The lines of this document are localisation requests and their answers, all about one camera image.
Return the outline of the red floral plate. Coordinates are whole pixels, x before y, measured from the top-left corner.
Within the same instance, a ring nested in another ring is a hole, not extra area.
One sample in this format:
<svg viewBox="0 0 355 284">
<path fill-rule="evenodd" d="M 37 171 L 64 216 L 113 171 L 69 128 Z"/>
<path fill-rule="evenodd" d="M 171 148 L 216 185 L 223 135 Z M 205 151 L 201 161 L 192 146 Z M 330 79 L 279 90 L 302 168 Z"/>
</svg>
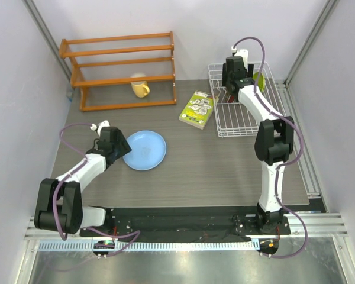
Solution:
<svg viewBox="0 0 355 284">
<path fill-rule="evenodd" d="M 238 103 L 239 100 L 238 100 L 238 92 L 239 90 L 238 89 L 227 89 L 228 91 L 228 99 L 227 99 L 227 102 L 228 103 Z"/>
</svg>

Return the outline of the light blue plate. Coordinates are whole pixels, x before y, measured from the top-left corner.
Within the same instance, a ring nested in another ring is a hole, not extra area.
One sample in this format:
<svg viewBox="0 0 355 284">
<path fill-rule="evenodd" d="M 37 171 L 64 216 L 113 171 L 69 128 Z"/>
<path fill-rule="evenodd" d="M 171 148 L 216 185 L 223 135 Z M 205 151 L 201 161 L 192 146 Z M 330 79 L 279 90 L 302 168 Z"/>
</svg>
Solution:
<svg viewBox="0 0 355 284">
<path fill-rule="evenodd" d="M 131 169 L 146 171 L 157 167 L 164 159 L 167 144 L 155 131 L 142 130 L 127 138 L 131 151 L 123 159 Z"/>
</svg>

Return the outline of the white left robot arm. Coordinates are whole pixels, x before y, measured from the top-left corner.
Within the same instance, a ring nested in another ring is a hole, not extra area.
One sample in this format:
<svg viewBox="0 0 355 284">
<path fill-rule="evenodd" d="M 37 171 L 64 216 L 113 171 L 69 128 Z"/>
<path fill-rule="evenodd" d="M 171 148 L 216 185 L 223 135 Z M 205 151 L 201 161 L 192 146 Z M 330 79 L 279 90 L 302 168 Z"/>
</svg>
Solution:
<svg viewBox="0 0 355 284">
<path fill-rule="evenodd" d="M 41 181 L 34 213 L 38 229 L 57 231 L 65 240 L 83 227 L 93 226 L 102 236 L 110 235 L 114 221 L 103 208 L 82 205 L 83 190 L 116 160 L 131 152 L 122 131 L 104 121 L 90 128 L 98 133 L 93 147 L 83 154 L 83 159 L 72 169 L 55 179 Z"/>
</svg>

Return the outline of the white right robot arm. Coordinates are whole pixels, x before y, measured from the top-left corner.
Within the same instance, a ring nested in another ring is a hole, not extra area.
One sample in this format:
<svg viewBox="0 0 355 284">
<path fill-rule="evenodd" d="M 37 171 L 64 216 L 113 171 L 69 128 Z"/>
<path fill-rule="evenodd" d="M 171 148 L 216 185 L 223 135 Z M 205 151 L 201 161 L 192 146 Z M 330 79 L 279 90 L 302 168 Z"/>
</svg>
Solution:
<svg viewBox="0 0 355 284">
<path fill-rule="evenodd" d="M 283 223 L 280 195 L 284 163 L 293 152 L 294 120 L 277 112 L 262 95 L 241 56 L 226 58 L 222 66 L 222 85 L 259 123 L 254 151 L 262 166 L 262 192 L 257 203 L 255 225 L 263 234 L 273 233 Z"/>
</svg>

